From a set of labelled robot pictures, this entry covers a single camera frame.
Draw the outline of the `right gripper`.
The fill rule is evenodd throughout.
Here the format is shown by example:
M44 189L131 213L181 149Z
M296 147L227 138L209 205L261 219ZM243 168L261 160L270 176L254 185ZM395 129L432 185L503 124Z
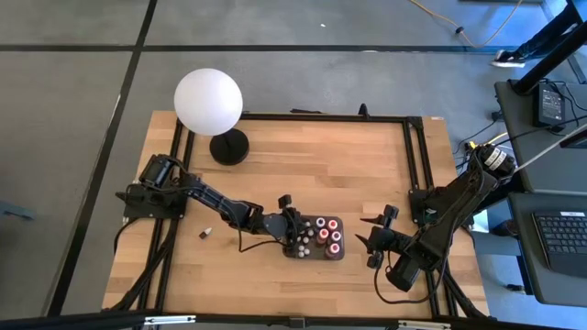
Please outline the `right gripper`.
M370 241L364 236L356 235L356 238L367 249L369 255L367 260L368 268L378 270L382 266L381 251L402 253L410 243L410 236L387 227L378 227L390 226L398 215L399 209L397 207L386 204L382 214L374 218L361 218L363 222L377 225L371 229Z

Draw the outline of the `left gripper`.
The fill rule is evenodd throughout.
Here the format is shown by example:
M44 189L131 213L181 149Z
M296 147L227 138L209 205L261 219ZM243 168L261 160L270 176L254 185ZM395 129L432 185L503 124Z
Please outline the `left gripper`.
M292 196L285 194L278 199L278 206L282 212L264 216L265 230L288 248L297 242L304 229L302 216L296 209L291 209L292 204Z

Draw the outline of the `smoky translucent plastic bin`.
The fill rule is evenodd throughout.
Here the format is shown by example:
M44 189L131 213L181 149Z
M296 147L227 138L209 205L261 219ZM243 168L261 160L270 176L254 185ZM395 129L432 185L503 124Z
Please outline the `smoky translucent plastic bin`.
M327 240L327 242L325 244L318 244L316 241L316 237L318 235L318 232L322 229L320 227L316 226L316 219L318 217L323 217L326 219L326 225L322 228L326 228L329 231L329 238ZM342 220L339 217L335 217L335 216L325 216L325 215L303 215L302 219L304 222L308 221L310 222L310 227L304 227L304 229L302 230L300 236L302 237L302 240L300 242L296 242L292 247L284 247L282 249L282 253L285 257L290 258L290 259L307 259L307 260L325 260L325 261L338 261L338 260L342 260L345 256L345 238L344 238L344 225ZM338 222L338 228L336 230L330 230L327 226L327 223L329 220L336 220ZM314 230L315 234L313 236L308 236L307 232L308 230ZM342 238L338 241L338 242L333 242L331 240L331 233L333 231L339 231L340 234L342 235ZM304 237L308 237L309 238L309 242L307 244L305 244L303 242L303 238ZM338 253L338 255L335 258L329 258L327 256L326 250L328 248L328 246L332 243L338 243L340 245L340 252ZM311 253L310 255L306 255L303 258L299 258L298 257L298 252L303 252L299 250L299 246L305 246L305 248L309 248Z

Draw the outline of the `white globe table lamp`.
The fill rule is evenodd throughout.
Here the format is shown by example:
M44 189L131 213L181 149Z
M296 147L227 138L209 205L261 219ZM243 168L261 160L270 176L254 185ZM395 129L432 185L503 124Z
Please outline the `white globe table lamp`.
M249 139L236 128L243 114L243 97L228 74L211 68L187 73L176 86L173 105L185 127L210 138L215 162L234 166L248 156Z

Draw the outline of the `grey side desk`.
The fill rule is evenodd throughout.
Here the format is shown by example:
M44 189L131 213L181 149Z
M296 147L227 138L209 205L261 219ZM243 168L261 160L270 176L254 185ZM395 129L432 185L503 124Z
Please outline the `grey side desk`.
M561 91L578 106L565 101L564 129L556 135L533 126L534 97L515 93L508 82L494 85L510 144L518 164L552 147L539 159L518 172L525 189L532 193L587 195L587 148L561 148L554 143L587 123L587 84L570 83Z
M557 273L548 267L532 218L533 213L541 211L587 213L587 196L511 193L507 200L518 230L520 269L530 294L544 304L587 307L587 279Z

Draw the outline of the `black keyboard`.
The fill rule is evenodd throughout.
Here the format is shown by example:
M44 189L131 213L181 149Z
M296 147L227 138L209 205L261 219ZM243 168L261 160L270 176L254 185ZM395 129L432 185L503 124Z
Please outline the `black keyboard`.
M587 213L541 211L532 218L548 267L587 279Z

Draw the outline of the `black power adapter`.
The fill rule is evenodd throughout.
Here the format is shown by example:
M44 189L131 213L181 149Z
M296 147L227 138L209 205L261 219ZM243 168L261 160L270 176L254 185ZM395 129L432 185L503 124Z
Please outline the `black power adapter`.
M541 82L533 96L533 126L545 127L554 133L565 128L565 102L551 84Z

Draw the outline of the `person's shoe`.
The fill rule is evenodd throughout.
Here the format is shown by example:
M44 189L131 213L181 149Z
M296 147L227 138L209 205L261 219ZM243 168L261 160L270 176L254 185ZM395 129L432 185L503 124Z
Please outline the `person's shoe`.
M524 68L526 60L521 58L515 51L500 49L496 52L490 64L498 68Z

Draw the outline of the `black slanted pole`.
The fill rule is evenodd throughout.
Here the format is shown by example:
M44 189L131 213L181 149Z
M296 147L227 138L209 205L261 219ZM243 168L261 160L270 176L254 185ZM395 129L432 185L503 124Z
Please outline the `black slanted pole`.
M530 72L513 85L513 90L525 94L552 70L587 43L587 20L581 22L572 32L558 43Z

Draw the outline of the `black crossbar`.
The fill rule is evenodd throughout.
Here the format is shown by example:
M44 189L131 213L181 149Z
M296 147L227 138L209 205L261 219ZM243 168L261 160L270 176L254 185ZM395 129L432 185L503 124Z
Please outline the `black crossbar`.
M159 315L195 315L196 322L190 324L282 325L292 329L304 329L309 326L365 326L385 327L397 330L399 320L418 320L451 324L451 330L570 330L561 327L507 323L491 318L463 318L456 316L439 316L432 319L408 319L230 315L213 313L158 314L155 310L105 311L99 313L1 320L0 330L120 330L138 326L153 326L143 324L145 317Z

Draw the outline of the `person's leg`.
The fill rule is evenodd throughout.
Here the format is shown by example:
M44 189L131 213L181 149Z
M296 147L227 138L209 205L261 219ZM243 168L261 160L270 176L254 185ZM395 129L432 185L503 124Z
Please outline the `person's leg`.
M534 37L517 48L514 57L525 61L545 57L565 40L568 36L567 30L578 20L574 6L565 5Z

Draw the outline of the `blue floor object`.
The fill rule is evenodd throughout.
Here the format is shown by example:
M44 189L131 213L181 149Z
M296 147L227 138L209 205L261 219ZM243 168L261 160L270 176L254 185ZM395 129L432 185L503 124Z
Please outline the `blue floor object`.
M0 201L0 215L12 215L25 220L33 220L35 218L33 211L4 201Z

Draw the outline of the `black aluminium table frame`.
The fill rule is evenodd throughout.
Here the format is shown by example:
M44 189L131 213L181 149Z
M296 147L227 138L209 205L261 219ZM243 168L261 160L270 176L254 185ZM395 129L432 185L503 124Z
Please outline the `black aluminium table frame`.
M275 212L290 194L305 215L333 215L344 226L346 254L339 261L296 260L267 236L239 234L217 213L189 201L178 223L171 256L155 272L142 305L167 313L358 318L428 318L452 314L440 292L426 301L426 277L399 291L366 265L356 235L367 236L386 204L398 207L397 231L412 234L408 193L455 178L444 121L358 115L251 115L240 120L248 157L228 167L215 163L207 137L189 138L170 111L150 120L140 155L172 153L223 194ZM212 227L201 239L200 233Z

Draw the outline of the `silver metal bracket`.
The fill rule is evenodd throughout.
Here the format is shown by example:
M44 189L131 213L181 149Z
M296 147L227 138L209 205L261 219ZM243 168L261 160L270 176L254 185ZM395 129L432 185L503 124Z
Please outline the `silver metal bracket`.
M451 330L451 324L418 320L399 320L397 330Z
M144 325L180 325L190 324L196 322L195 315L159 315L159 316L146 316L144 319Z

